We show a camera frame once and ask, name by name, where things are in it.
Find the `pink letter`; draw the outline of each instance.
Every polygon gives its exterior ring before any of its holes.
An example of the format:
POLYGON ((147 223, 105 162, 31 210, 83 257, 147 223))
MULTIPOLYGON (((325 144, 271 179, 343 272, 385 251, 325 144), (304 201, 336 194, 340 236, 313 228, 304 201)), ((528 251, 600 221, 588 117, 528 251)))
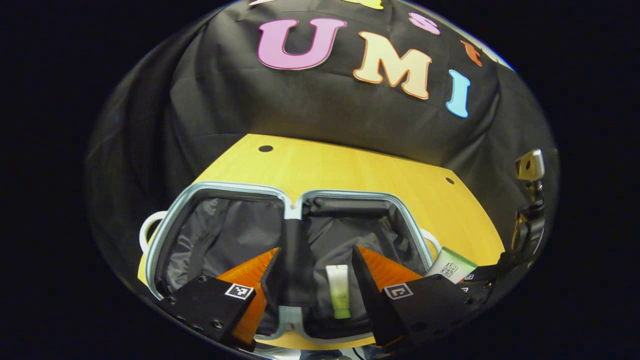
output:
POLYGON ((416 25, 418 28, 424 29, 434 35, 440 34, 438 25, 433 22, 433 20, 429 20, 420 14, 409 13, 409 21, 411 21, 413 25, 416 25))
POLYGON ((262 24, 262 37, 258 45, 260 62, 274 69, 303 70, 322 64, 331 53, 333 40, 339 28, 347 23, 337 19, 313 19, 309 23, 316 27, 311 49, 305 54, 292 55, 284 51, 289 29, 298 24, 297 20, 276 20, 262 24))

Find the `white handle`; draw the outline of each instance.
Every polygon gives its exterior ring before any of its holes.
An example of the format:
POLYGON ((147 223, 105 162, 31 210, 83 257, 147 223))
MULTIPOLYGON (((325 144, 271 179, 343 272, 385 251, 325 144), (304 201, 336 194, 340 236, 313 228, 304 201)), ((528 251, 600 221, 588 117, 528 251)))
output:
POLYGON ((429 242, 436 249, 436 256, 440 255, 440 251, 442 251, 442 246, 440 246, 440 242, 438 241, 438 239, 436 239, 435 236, 433 236, 429 231, 426 231, 425 229, 420 229, 420 233, 422 233, 422 237, 429 240, 429 242))
POLYGON ((151 214, 144 223, 142 223, 142 227, 140 227, 140 248, 142 249, 143 254, 147 254, 149 252, 149 239, 147 238, 147 233, 156 221, 164 219, 166 216, 166 211, 158 211, 155 214, 151 214))

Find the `yellow table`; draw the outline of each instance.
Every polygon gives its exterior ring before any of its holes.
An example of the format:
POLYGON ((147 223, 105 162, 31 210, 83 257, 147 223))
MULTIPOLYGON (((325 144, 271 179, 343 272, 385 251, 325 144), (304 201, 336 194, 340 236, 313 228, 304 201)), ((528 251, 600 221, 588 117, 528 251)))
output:
MULTIPOLYGON (((195 182, 199 181, 270 185, 283 190, 293 203, 302 193, 318 189, 391 193, 442 246, 474 263, 496 264, 504 251, 489 216, 456 174, 418 161, 321 142, 248 134, 198 176, 195 182), (259 151, 265 145, 273 150, 259 151)), ((428 246, 435 258, 434 248, 430 243, 428 246)), ((374 340, 315 344, 288 332, 277 340, 260 342, 323 350, 359 347, 374 340)))

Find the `letter u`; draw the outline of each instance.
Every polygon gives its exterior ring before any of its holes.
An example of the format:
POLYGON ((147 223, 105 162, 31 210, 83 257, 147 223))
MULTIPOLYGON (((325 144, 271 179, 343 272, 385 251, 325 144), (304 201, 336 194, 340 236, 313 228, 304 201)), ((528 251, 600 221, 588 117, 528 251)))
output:
POLYGON ((309 23, 316 27, 311 49, 304 54, 292 55, 284 51, 289 30, 297 20, 276 20, 262 24, 262 37, 258 45, 260 62, 274 69, 303 70, 322 64, 331 53, 335 34, 347 23, 337 19, 313 19, 309 23))

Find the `yellow letter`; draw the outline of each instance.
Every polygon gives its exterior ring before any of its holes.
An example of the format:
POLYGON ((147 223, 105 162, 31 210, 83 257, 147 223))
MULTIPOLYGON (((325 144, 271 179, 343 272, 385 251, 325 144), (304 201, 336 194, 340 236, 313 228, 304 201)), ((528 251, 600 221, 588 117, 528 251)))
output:
POLYGON ((363 4, 364 6, 372 9, 382 10, 384 9, 380 3, 382 0, 342 0, 347 1, 349 3, 363 4))
POLYGON ((382 83, 384 78, 378 72, 382 63, 389 85, 397 86, 406 74, 402 90, 419 99, 429 99, 427 72, 431 58, 427 54, 410 49, 400 58, 389 39, 384 36, 368 31, 358 34, 366 41, 366 46, 362 66, 353 71, 356 79, 374 84, 382 83))

